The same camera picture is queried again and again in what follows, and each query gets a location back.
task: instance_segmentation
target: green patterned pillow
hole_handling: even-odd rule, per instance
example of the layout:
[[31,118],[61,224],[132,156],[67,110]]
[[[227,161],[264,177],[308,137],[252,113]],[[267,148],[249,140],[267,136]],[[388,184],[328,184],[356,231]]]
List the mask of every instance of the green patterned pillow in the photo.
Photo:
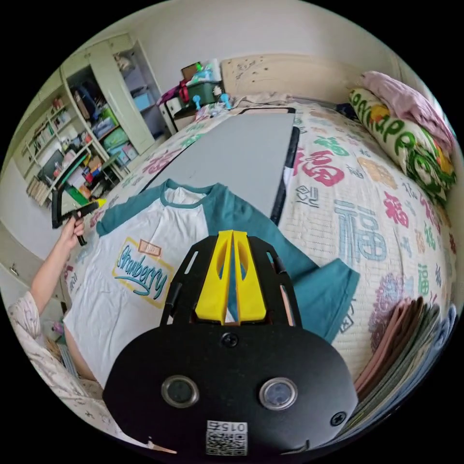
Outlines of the green patterned pillow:
[[418,124],[392,117],[387,106],[364,88],[350,92],[356,115],[388,156],[431,197],[444,204],[456,183],[449,154]]

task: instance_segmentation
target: bed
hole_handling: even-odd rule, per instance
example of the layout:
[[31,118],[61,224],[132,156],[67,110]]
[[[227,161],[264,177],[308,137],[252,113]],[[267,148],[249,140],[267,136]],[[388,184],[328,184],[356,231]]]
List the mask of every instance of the bed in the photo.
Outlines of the bed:
[[[286,170],[278,226],[318,265],[340,258],[360,273],[350,310],[333,342],[353,379],[365,368],[385,331],[394,304],[423,295],[445,314],[456,280],[456,247],[441,206],[400,169],[355,120],[335,110],[361,70],[320,58],[256,55],[222,62],[231,97],[277,92],[293,95],[300,131],[293,166]],[[257,104],[255,107],[269,107]],[[86,218],[88,245],[66,265],[71,300],[81,288],[104,212],[137,195],[176,157],[239,111],[203,114],[171,137],[110,192],[104,208]]]

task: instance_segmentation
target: printed graphic on shirt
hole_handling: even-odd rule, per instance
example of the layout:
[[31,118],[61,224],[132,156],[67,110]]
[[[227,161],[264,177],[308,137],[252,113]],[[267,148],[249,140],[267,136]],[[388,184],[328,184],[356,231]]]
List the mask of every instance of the printed graphic on shirt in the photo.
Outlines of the printed graphic on shirt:
[[112,275],[119,283],[158,308],[164,307],[174,269],[162,261],[161,248],[127,237],[118,253]]
[[146,240],[140,239],[139,248],[140,253],[144,253],[149,256],[154,256],[155,258],[161,258],[161,248],[159,246],[153,245]]

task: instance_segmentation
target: screw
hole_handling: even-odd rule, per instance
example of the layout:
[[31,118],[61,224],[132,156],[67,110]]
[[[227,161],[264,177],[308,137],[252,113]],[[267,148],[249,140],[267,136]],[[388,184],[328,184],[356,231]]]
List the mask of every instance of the screw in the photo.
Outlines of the screw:
[[238,337],[233,333],[227,332],[222,336],[221,343],[227,348],[233,348],[238,344]]
[[332,418],[330,419],[330,425],[332,427],[338,427],[340,424],[343,423],[343,421],[347,418],[347,414],[346,412],[337,412],[336,414],[334,414],[332,416]]

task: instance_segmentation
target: pink blanket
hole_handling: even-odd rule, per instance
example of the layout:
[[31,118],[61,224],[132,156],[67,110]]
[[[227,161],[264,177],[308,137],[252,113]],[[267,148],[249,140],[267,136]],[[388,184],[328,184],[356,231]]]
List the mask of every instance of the pink blanket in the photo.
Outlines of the pink blanket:
[[392,116],[413,121],[426,129],[440,147],[454,150],[454,137],[430,102],[413,88],[377,71],[362,75],[363,86],[380,98]]

